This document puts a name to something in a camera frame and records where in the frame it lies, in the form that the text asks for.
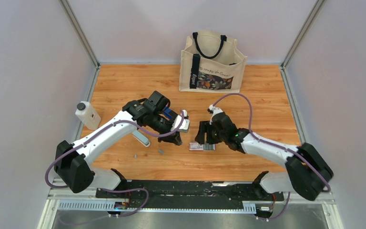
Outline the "red white staple box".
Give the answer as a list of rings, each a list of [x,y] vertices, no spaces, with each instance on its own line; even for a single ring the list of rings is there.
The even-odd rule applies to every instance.
[[[203,145],[193,142],[193,143],[189,143],[189,150],[190,151],[204,151]]]

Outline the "blue black stapler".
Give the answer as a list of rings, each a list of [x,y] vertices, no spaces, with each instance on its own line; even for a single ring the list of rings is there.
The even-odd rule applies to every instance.
[[[169,107],[165,107],[163,110],[163,115],[169,120],[169,121],[174,121],[178,114],[171,110]]]

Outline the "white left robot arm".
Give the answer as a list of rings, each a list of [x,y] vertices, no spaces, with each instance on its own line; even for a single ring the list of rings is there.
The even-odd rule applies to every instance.
[[[158,91],[149,98],[132,100],[124,105],[110,121],[84,138],[57,145],[55,161],[48,170],[55,173],[73,193],[80,193],[89,187],[108,189],[115,198],[125,195],[127,186],[120,174],[104,170],[91,164],[123,137],[141,129],[160,142],[182,144],[181,132],[187,132],[190,121],[186,110],[176,113],[168,111],[170,100]]]

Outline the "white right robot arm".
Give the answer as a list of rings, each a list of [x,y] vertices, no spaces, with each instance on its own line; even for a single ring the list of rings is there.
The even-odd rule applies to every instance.
[[[213,115],[210,121],[201,121],[194,140],[199,144],[225,143],[233,151],[260,156],[285,168],[284,173],[267,172],[254,184],[257,199],[285,191],[314,201],[320,193],[330,191],[328,182],[334,173],[312,144],[296,146],[264,138],[236,127],[225,112]]]

